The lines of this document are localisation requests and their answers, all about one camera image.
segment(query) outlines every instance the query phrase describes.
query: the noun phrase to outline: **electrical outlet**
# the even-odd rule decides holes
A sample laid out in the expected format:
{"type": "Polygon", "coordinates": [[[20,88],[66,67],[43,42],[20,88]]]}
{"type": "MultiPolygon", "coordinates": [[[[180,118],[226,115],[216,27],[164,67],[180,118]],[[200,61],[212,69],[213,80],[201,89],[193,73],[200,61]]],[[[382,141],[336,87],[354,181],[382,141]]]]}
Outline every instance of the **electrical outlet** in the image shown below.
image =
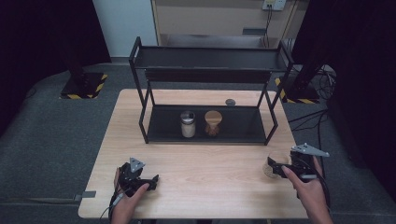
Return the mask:
{"type": "Polygon", "coordinates": [[[262,4],[262,9],[263,10],[269,10],[269,6],[273,6],[275,4],[276,0],[264,0],[264,3],[262,4]]]}
{"type": "Polygon", "coordinates": [[[264,0],[262,10],[269,10],[269,6],[273,11],[281,11],[285,7],[287,0],[264,0]]]}

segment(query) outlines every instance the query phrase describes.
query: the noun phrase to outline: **grey carpet floor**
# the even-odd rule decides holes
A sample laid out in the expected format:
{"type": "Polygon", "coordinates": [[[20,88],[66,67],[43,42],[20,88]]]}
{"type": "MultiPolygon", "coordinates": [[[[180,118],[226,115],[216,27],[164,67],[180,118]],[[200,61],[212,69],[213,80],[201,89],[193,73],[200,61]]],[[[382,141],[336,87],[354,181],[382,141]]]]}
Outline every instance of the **grey carpet floor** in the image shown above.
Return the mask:
{"type": "MultiPolygon", "coordinates": [[[[0,139],[0,198],[61,198],[81,194],[91,174],[119,92],[134,88],[128,65],[98,64],[86,71],[108,75],[96,99],[62,100],[59,94],[69,74],[47,77],[28,93],[20,113],[0,139]]],[[[260,90],[250,85],[161,84],[164,89],[260,90]]],[[[275,89],[274,81],[270,90],[275,89]]],[[[288,120],[326,108],[283,104],[288,120]]],[[[332,120],[320,124],[327,183],[335,223],[396,223],[396,204],[370,170],[358,169],[348,159],[332,120]]],[[[293,129],[303,120],[290,124],[293,129]]],[[[318,147],[318,129],[309,120],[293,132],[297,144],[318,147]]],[[[0,203],[0,223],[100,223],[78,217],[78,204],[0,203]]],[[[272,220],[272,223],[309,223],[308,220],[272,220]]]]}

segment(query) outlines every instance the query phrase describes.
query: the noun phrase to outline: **white-lidded jar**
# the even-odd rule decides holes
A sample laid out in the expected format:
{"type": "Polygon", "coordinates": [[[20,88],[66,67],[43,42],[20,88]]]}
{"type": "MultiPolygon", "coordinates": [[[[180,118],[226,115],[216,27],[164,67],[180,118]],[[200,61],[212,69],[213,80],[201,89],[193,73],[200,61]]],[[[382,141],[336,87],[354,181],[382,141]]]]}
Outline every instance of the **white-lidded jar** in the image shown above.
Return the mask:
{"type": "Polygon", "coordinates": [[[184,137],[195,135],[195,114],[192,111],[183,111],[180,114],[181,134],[184,137]]]}

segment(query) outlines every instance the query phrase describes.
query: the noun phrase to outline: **finger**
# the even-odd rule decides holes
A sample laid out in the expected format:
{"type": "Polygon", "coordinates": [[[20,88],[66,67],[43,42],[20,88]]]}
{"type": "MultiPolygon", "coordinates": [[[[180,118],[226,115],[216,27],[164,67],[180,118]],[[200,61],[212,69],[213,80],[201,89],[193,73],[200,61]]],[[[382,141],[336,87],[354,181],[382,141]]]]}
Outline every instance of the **finger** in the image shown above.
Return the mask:
{"type": "Polygon", "coordinates": [[[283,173],[288,177],[288,180],[293,184],[295,189],[298,189],[303,182],[299,179],[299,177],[288,167],[282,166],[283,173]]]}
{"type": "Polygon", "coordinates": [[[312,156],[312,157],[314,158],[315,169],[317,169],[318,173],[319,173],[321,176],[323,176],[323,171],[322,171],[322,169],[321,169],[321,166],[320,166],[320,164],[319,164],[319,162],[318,162],[317,157],[315,157],[315,156],[312,156]]]}
{"type": "Polygon", "coordinates": [[[135,193],[134,196],[131,198],[134,200],[135,203],[139,202],[139,200],[143,197],[147,189],[149,188],[149,183],[142,185],[135,193]]]}

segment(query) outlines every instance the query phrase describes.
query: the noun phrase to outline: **black shelf top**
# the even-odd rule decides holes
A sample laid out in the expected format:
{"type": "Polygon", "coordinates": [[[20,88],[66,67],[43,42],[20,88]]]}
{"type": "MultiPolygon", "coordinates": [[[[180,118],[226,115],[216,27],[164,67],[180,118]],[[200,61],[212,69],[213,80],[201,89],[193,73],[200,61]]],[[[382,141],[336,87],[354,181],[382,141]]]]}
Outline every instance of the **black shelf top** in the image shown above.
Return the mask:
{"type": "Polygon", "coordinates": [[[134,60],[137,69],[236,70],[286,72],[277,49],[213,49],[141,46],[134,60]]]}
{"type": "Polygon", "coordinates": [[[150,142],[208,142],[263,144],[266,140],[260,109],[256,106],[220,105],[155,105],[148,126],[150,142]],[[180,114],[194,112],[195,136],[183,137],[180,114]],[[219,134],[211,137],[205,132],[205,113],[217,110],[222,115],[219,134]]]}

